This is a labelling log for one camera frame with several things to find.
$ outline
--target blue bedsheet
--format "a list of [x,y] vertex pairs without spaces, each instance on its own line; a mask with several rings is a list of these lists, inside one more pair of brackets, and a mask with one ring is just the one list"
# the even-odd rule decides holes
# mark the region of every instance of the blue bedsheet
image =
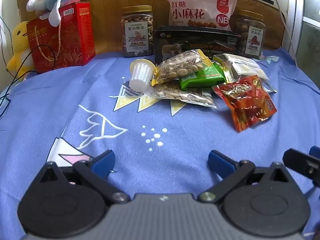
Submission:
[[[211,109],[135,94],[126,82],[135,58],[116,53],[17,85],[0,119],[0,239],[24,235],[17,205],[46,162],[55,138],[62,137],[91,156],[112,149],[116,165],[109,180],[131,197],[140,192],[197,195],[211,187],[218,181],[207,168],[212,149],[269,166],[281,161],[289,148],[307,153],[313,145],[320,146],[319,89],[285,50],[264,55],[259,64],[278,90],[271,94],[278,112],[241,133],[218,97],[220,109]],[[124,94],[135,97],[117,97]],[[311,205],[304,233],[313,232],[320,226],[320,190],[303,176],[291,174]]]

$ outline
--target black box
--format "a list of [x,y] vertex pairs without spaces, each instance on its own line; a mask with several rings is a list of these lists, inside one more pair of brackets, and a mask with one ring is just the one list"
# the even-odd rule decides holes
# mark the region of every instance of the black box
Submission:
[[161,26],[153,31],[156,64],[190,49],[201,49],[214,55],[238,55],[241,36],[231,31],[195,26]]

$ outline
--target snack packet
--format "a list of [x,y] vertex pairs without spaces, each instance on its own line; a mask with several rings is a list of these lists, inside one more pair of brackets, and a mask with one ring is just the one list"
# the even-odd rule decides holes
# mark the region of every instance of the snack packet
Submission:
[[234,83],[213,87],[231,109],[236,131],[241,132],[277,112],[269,94],[262,88],[258,76],[247,76]]
[[230,73],[225,73],[226,79],[228,80],[227,82],[234,82],[244,76],[257,75],[264,83],[265,91],[277,92],[272,88],[270,79],[266,73],[253,59],[225,53],[213,57],[213,60],[219,61],[222,65],[224,64],[226,67],[225,72],[230,71]]
[[194,87],[212,87],[224,83],[225,81],[222,69],[219,67],[218,63],[215,62],[203,70],[199,70],[196,73],[189,74],[188,76],[179,79],[180,87],[183,90]]
[[167,0],[169,25],[198,26],[231,30],[230,16],[237,0]]
[[151,85],[169,82],[211,66],[212,63],[200,49],[188,50],[160,63]]
[[199,89],[181,90],[177,82],[169,82],[150,87],[144,94],[151,98],[177,99],[185,103],[218,108],[209,92]]

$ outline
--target plastic jar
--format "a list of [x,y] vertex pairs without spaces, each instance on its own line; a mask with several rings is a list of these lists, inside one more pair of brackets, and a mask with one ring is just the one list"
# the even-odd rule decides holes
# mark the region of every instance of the plastic jar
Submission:
[[121,26],[125,57],[153,54],[153,14],[151,5],[124,7]]
[[239,10],[235,32],[242,36],[240,55],[259,59],[266,34],[263,15]]

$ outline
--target white plastic cup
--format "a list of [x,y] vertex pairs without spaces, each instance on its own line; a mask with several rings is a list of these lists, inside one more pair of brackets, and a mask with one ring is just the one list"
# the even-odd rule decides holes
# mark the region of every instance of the white plastic cup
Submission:
[[147,59],[136,59],[130,64],[131,78],[129,87],[143,93],[149,86],[152,75],[156,71],[156,66]]

